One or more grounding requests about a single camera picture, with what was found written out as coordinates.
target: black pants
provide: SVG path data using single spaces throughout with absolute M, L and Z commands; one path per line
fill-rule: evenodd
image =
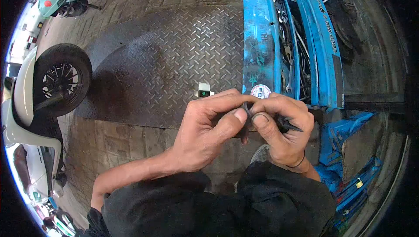
M 102 216 L 119 236 L 319 236 L 336 203 L 325 185 L 269 162 L 254 162 L 231 196 L 205 193 L 202 172 L 115 190 Z

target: black rubber band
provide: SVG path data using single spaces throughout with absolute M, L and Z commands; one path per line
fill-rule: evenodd
M 299 166 L 302 163 L 302 161 L 304 161 L 304 158 L 305 157 L 306 157 L 306 150 L 304 150 L 304 156 L 302 157 L 302 160 L 301 160 L 301 162 L 299 164 L 297 164 L 296 166 L 287 166 L 287 167 L 288 168 L 295 168 L 295 167 Z

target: steel floor plate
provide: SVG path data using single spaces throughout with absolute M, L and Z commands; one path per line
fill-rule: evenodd
M 93 82 L 75 114 L 179 128 L 198 82 L 242 88 L 243 7 L 166 10 L 117 25 L 86 51 Z

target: round sticker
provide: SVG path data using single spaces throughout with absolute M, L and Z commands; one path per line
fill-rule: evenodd
M 251 95 L 256 96 L 257 98 L 268 98 L 269 94 L 271 93 L 271 90 L 268 88 L 268 86 L 263 84 L 258 84 L 252 88 L 252 91 L 250 92 Z

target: forearm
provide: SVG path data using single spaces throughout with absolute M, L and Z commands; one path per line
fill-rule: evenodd
M 320 182 L 320 175 L 317 173 L 313 165 L 308 160 L 307 160 L 306 166 L 307 166 L 307 172 L 302 172 L 301 175 Z
M 295 168 L 289 168 L 290 171 L 300 173 L 302 176 L 313 179 L 315 181 L 320 182 L 320 176 L 317 171 L 314 169 L 313 165 L 304 157 L 304 160 L 301 164 Z
M 91 207 L 100 211 L 105 193 L 112 193 L 134 182 L 154 180 L 180 172 L 167 153 L 165 151 L 157 156 L 128 162 L 100 174 L 93 185 Z

